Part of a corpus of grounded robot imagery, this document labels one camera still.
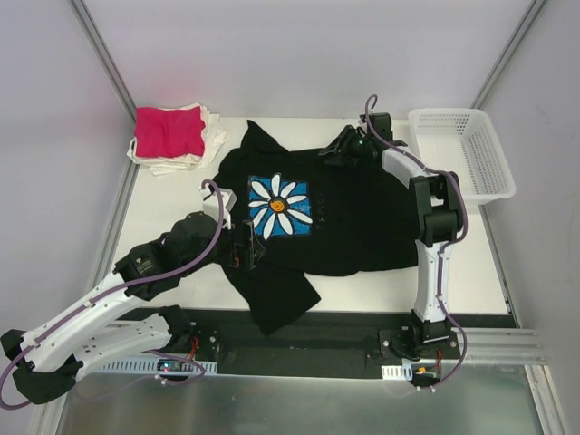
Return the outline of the black daisy print t-shirt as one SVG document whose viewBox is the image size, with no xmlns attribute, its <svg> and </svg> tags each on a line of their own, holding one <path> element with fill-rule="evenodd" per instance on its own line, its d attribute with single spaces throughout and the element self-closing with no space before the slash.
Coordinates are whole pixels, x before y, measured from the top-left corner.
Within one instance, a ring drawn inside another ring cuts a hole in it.
<svg viewBox="0 0 580 435">
<path fill-rule="evenodd" d="M 233 239 L 254 225 L 265 253 L 225 266 L 263 335 L 292 324 L 321 297 L 307 277 L 351 276 L 418 264 L 411 193 L 379 163 L 329 165 L 320 150 L 291 151 L 249 121 L 214 177 L 232 190 Z"/>
</svg>

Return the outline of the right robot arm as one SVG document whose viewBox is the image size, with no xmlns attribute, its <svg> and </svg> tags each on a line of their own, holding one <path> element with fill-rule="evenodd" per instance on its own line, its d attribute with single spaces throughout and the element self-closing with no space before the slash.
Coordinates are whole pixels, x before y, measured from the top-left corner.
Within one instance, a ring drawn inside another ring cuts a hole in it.
<svg viewBox="0 0 580 435">
<path fill-rule="evenodd" d="M 418 253 L 418 291 L 409 326 L 391 338 L 389 350 L 417 362 L 429 357 L 451 338 L 448 304 L 452 247 L 466 236 L 467 211 L 455 174 L 430 169 L 402 140 L 390 140 L 373 123 L 388 113 L 363 115 L 362 125 L 348 125 L 318 152 L 327 164 L 352 167 L 374 160 L 411 194 L 411 216 Z"/>
</svg>

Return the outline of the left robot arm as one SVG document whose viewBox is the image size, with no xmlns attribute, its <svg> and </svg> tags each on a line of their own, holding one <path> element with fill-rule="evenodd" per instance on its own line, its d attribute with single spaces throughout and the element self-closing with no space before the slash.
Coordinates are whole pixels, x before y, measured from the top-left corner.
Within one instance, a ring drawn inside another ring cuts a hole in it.
<svg viewBox="0 0 580 435">
<path fill-rule="evenodd" d="M 142 352 L 185 351 L 193 326 L 183 309 L 164 306 L 145 320 L 116 332 L 106 326 L 175 289 L 180 280 L 211 263 L 253 268 L 265 249 L 250 220 L 233 228 L 203 212 L 187 215 L 169 232 L 135 246 L 87 295 L 41 326 L 12 329 L 1 337 L 12 379 L 25 405 L 40 405 L 71 391 L 91 372 Z"/>
</svg>

